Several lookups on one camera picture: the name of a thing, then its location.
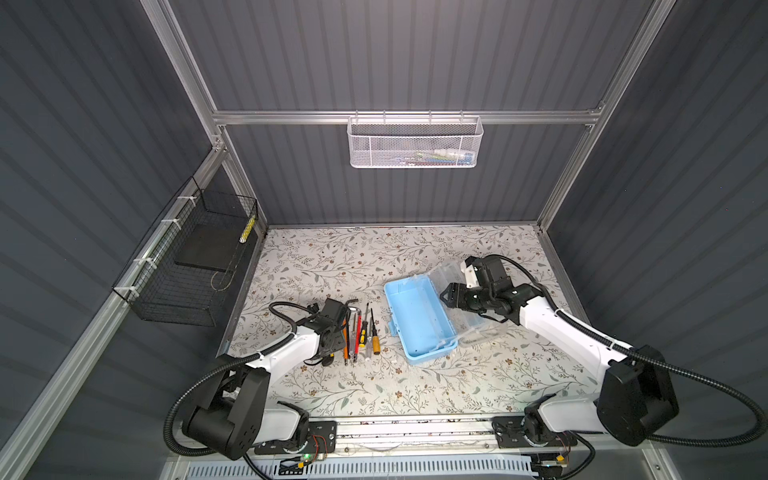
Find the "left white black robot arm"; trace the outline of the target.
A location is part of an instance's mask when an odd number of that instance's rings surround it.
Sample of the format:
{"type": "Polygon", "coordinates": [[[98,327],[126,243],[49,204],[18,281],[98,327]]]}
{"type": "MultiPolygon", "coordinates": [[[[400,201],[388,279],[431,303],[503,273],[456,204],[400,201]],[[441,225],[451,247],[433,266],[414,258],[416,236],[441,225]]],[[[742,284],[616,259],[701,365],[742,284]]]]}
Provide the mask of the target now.
{"type": "Polygon", "coordinates": [[[285,401],[271,400],[270,389],[299,366],[329,366],[348,346],[351,310],[327,299],[302,306],[276,301],[270,313],[285,321],[288,333],[245,357],[221,355],[170,408],[163,439],[186,457],[220,454],[239,460],[261,445],[299,452],[310,437],[309,413],[285,401]]]}

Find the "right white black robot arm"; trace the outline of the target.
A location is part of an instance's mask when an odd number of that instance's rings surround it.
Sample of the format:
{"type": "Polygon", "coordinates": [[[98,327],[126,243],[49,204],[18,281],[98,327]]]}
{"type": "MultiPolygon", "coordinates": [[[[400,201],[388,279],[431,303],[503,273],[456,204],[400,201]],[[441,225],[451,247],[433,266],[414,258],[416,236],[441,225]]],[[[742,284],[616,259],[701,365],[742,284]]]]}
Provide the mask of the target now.
{"type": "Polygon", "coordinates": [[[524,410],[520,429],[533,446],[544,446],[566,432],[607,433],[637,446],[679,413],[663,356],[651,347],[642,359],[631,345],[608,338],[558,307],[549,291],[531,278],[515,284],[499,255],[470,256],[450,265],[449,282],[439,298],[450,309],[532,331],[576,360],[598,384],[594,394],[565,398],[546,394],[524,410]]]}

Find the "light blue plastic tool box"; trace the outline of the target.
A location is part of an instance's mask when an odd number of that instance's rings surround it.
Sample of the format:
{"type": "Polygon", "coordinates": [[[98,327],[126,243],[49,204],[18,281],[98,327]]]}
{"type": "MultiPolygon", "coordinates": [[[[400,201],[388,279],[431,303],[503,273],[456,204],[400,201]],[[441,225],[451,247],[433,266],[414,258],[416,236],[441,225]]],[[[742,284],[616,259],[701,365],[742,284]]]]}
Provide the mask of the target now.
{"type": "Polygon", "coordinates": [[[497,340],[508,332],[507,323],[483,319],[444,305],[439,294],[449,284],[464,281],[462,263],[448,261],[426,273],[385,284],[391,311],[388,328],[400,339],[409,364],[435,360],[458,347],[497,340]]]}

